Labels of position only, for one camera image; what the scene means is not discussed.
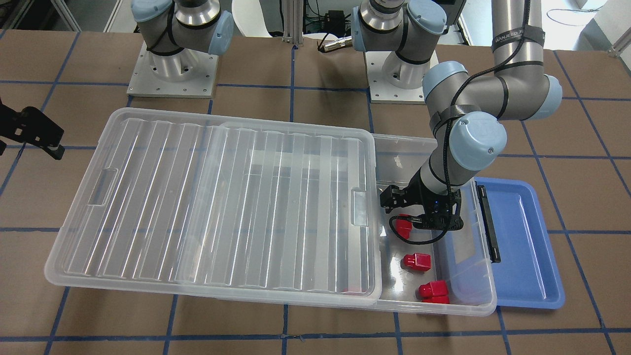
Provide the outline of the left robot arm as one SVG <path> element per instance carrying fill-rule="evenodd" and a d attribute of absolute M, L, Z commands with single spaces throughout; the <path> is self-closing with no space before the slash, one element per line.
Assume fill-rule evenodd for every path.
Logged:
<path fill-rule="evenodd" d="M 363 0 L 350 15 L 353 47 L 387 51 L 397 87 L 421 87 L 437 148 L 404 188 L 389 186 L 380 195 L 386 213 L 421 205 L 413 227 L 456 231 L 458 191 L 503 151 L 503 120 L 538 120 L 561 105 L 558 79 L 545 74 L 541 2 L 491 3 L 493 67 L 470 74 L 462 63 L 429 67 L 439 37 L 448 27 L 444 5 L 434 0 Z"/>

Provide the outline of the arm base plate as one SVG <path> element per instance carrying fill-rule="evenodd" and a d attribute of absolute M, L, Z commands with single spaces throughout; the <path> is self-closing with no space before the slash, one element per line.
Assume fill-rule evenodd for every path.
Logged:
<path fill-rule="evenodd" d="M 211 99 L 219 56 L 183 49 L 158 56 L 142 44 L 127 94 L 132 97 Z"/>
<path fill-rule="evenodd" d="M 438 64 L 436 52 L 421 65 L 403 62 L 393 51 L 365 52 L 364 57 L 372 103 L 425 104 L 423 77 Z"/>

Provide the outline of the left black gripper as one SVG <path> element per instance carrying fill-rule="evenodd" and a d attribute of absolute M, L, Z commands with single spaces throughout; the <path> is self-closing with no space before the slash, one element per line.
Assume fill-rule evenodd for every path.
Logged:
<path fill-rule="evenodd" d="M 412 226 L 416 229 L 459 231 L 464 227 L 463 220 L 460 218 L 460 192 L 449 196 L 434 193 L 423 183 L 420 171 L 414 174 L 405 189 L 389 185 L 380 192 L 379 200 L 386 214 L 390 214 L 397 208 L 421 205 L 423 213 L 416 216 L 412 222 Z"/>

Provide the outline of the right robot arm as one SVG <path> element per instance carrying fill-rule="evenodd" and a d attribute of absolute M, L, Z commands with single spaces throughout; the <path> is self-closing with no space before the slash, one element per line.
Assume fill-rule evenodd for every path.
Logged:
<path fill-rule="evenodd" d="M 209 99 L 219 56 L 234 36 L 234 18 L 217 0 L 134 0 L 133 19 L 143 45 L 129 80 L 132 97 Z M 63 128 L 41 110 L 2 104 L 1 137 L 62 159 Z"/>

